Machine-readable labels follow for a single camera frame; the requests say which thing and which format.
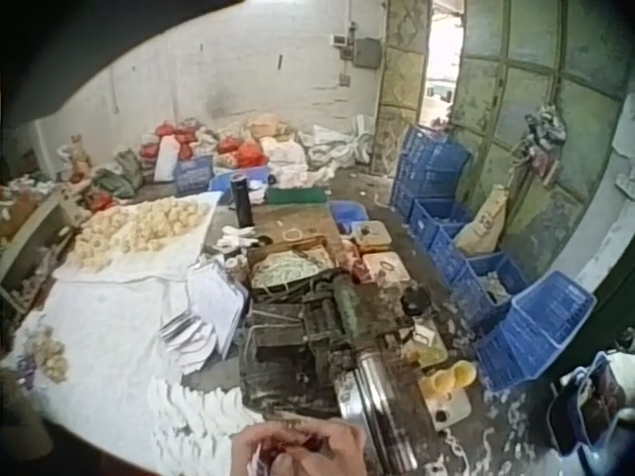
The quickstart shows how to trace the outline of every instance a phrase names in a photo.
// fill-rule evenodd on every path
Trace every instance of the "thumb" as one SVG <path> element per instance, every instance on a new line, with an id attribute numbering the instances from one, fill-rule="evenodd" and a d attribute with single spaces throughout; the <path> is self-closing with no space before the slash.
<path id="1" fill-rule="evenodd" d="M 328 458 L 319 453 L 312 453 L 301 447 L 291 447 L 285 450 L 296 461 L 308 476 L 334 476 L 337 467 Z"/>

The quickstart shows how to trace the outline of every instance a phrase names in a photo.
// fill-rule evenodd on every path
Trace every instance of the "shiny metal cylinder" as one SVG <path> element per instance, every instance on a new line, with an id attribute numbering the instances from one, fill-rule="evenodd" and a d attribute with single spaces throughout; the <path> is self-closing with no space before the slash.
<path id="1" fill-rule="evenodd" d="M 417 469 L 419 463 L 412 442 L 395 421 L 397 396 L 381 353 L 377 350 L 360 353 L 355 377 L 371 437 L 386 472 L 401 474 Z"/>

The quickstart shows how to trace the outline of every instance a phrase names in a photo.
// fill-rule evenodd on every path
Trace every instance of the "concrete floor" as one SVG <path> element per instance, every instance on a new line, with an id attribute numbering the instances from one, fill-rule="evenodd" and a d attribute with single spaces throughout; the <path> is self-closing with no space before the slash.
<path id="1" fill-rule="evenodd" d="M 411 277 L 428 287 L 440 309 L 440 332 L 450 353 L 444 367 L 458 359 L 473 360 L 471 337 L 458 325 L 459 316 L 445 304 L 447 289 L 424 253 L 417 250 L 401 218 L 388 207 L 392 181 L 351 170 L 340 170 L 331 182 L 331 199 L 361 202 L 371 219 L 382 221 L 392 237 L 392 248 L 404 262 Z M 155 188 L 142 192 L 138 201 L 171 194 L 171 188 Z M 214 229 L 206 242 L 222 224 L 235 222 L 233 212 L 214 217 Z M 214 358 L 200 371 L 184 378 L 183 384 L 202 391 L 228 389 L 238 385 L 237 358 L 220 361 Z M 547 383 L 535 383 L 502 396 L 493 396 L 478 384 L 467 390 L 472 413 L 438 437 L 441 454 L 431 454 L 427 473 L 462 475 L 567 475 L 584 474 L 576 457 L 561 461 L 548 445 L 546 410 L 552 398 Z"/>

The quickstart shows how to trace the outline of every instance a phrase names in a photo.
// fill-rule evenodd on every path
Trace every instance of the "person's left hand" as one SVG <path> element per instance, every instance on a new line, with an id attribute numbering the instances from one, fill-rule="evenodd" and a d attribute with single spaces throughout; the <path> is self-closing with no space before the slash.
<path id="1" fill-rule="evenodd" d="M 251 461 L 258 444 L 270 440 L 297 446 L 307 440 L 307 435 L 289 429 L 282 421 L 266 421 L 246 427 L 240 433 L 234 435 L 231 441 L 230 476 L 247 476 L 247 465 Z"/>

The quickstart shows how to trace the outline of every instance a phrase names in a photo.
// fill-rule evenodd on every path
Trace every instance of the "electrical box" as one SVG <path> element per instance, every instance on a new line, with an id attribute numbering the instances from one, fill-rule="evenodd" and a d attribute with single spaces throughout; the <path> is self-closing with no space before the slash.
<path id="1" fill-rule="evenodd" d="M 376 38 L 355 40 L 353 46 L 353 66 L 377 69 L 381 66 L 381 42 Z"/>

